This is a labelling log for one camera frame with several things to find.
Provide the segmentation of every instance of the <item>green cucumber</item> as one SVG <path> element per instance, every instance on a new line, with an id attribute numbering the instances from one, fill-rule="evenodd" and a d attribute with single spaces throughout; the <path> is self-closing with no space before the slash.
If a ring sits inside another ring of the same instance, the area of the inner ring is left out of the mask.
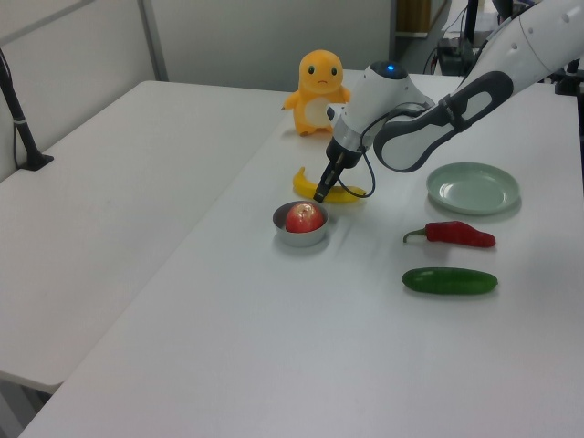
<path id="1" fill-rule="evenodd" d="M 480 295 L 497 285 L 496 276 L 461 267 L 420 267 L 406 272 L 401 281 L 416 292 L 438 295 Z"/>

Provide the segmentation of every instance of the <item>yellow banana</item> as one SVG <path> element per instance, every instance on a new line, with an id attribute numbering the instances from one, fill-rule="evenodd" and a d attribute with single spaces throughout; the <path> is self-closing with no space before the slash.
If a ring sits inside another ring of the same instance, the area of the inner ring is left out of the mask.
<path id="1" fill-rule="evenodd" d="M 314 193 L 317 191 L 317 185 L 304 176 L 304 167 L 301 167 L 298 173 L 294 175 L 292 184 L 296 193 L 308 199 L 312 199 Z M 365 191 L 359 187 L 351 185 L 348 188 L 354 193 L 365 194 Z M 353 196 L 342 187 L 336 185 L 328 192 L 325 203 L 354 203 L 358 200 L 359 198 L 357 196 Z"/>

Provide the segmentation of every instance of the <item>plate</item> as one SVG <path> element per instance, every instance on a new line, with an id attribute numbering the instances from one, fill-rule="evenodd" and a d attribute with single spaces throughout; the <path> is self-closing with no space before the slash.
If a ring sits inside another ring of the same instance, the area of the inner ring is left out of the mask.
<path id="1" fill-rule="evenodd" d="M 430 173 L 430 198 L 462 214 L 495 214 L 519 200 L 519 184 L 509 173 L 479 162 L 455 162 Z"/>

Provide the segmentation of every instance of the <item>small bowl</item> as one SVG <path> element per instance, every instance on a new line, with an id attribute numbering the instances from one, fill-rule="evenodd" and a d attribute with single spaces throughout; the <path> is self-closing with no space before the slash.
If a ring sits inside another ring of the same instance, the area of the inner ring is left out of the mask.
<path id="1" fill-rule="evenodd" d="M 309 231 L 308 233 L 290 233 L 286 231 L 286 216 L 290 209 L 297 203 L 310 202 L 294 201 L 293 203 L 285 203 L 274 212 L 272 220 L 276 226 L 276 234 L 280 239 L 282 239 L 282 242 L 290 246 L 306 247 L 316 245 L 324 238 L 325 234 L 327 233 L 327 228 L 329 227 L 329 213 L 323 206 L 317 203 L 310 203 L 320 210 L 322 216 L 325 219 L 325 223 L 320 228 L 317 228 L 314 231 Z"/>

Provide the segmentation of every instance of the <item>black cable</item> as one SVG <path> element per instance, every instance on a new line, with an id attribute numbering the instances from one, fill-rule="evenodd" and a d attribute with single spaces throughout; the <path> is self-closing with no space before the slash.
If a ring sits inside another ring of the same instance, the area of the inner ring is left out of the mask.
<path id="1" fill-rule="evenodd" d="M 465 9 L 463 9 L 463 17 L 460 19 L 460 32 L 458 33 L 458 35 L 459 35 L 459 38 L 458 39 L 459 39 L 459 41 L 461 43 L 462 43 L 462 40 L 463 40 L 462 39 L 462 34 L 463 34 L 464 16 L 466 16 L 466 9 L 467 9 L 467 7 Z"/>
<path id="2" fill-rule="evenodd" d="M 456 22 L 458 21 L 458 18 L 460 18 L 460 16 L 466 12 L 466 9 L 468 8 L 468 6 L 463 9 L 462 11 L 460 11 L 460 14 L 458 14 L 458 17 L 454 19 L 454 21 L 444 30 L 444 33 L 442 34 L 442 38 L 444 38 L 444 36 L 446 35 L 446 32 L 448 32 L 448 29 L 450 29 L 452 26 L 454 26 L 456 24 Z"/>
<path id="3" fill-rule="evenodd" d="M 428 62 L 430 61 L 430 58 L 432 57 L 433 53 L 436 52 L 438 50 L 437 47 L 434 48 L 434 50 L 432 52 L 430 52 L 430 55 L 428 56 L 428 59 L 426 59 L 426 63 L 423 65 L 423 74 L 426 74 L 426 69 L 428 68 Z"/>
<path id="4" fill-rule="evenodd" d="M 387 113 L 383 114 L 381 117 L 378 117 L 367 128 L 365 128 L 365 130 L 363 131 L 363 133 L 359 137 L 359 149 L 358 149 L 358 151 L 360 151 L 361 154 L 363 155 L 363 158 L 365 159 L 365 162 L 367 163 L 367 167 L 369 168 L 369 172 L 371 174 L 371 190 L 370 190 L 370 192 L 369 193 L 365 193 L 365 194 L 354 193 L 349 187 L 347 187 L 345 184 L 343 184 L 343 181 L 341 181 L 340 178 L 337 179 L 337 181 L 339 181 L 340 186 L 345 190 L 345 192 L 350 193 L 350 194 L 352 194 L 353 196 L 355 196 L 357 198 L 361 198 L 361 199 L 369 198 L 375 192 L 375 187 L 376 187 L 376 183 L 375 183 L 375 172 L 373 171 L 373 167 L 371 166 L 371 163 L 369 161 L 369 158 L 367 158 L 367 153 L 366 153 L 367 152 L 367 149 L 363 145 L 363 138 L 365 138 L 365 134 L 367 134 L 367 132 L 371 128 L 373 128 L 377 123 L 379 123 L 383 119 L 387 118 L 389 115 L 390 115 L 390 113 L 387 112 Z"/>

